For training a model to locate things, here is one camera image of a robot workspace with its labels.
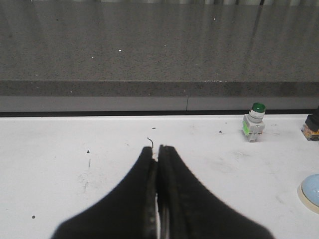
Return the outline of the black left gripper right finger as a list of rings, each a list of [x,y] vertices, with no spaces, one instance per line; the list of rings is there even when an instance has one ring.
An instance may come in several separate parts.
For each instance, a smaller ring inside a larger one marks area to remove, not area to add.
[[[159,148],[157,191],[162,239],[273,238],[206,189],[172,146]]]

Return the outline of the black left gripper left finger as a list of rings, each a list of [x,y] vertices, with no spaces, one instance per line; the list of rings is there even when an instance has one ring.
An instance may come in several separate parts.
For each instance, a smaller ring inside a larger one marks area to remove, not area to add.
[[[144,147],[131,170],[103,199],[63,222],[54,239],[155,239],[157,162]]]

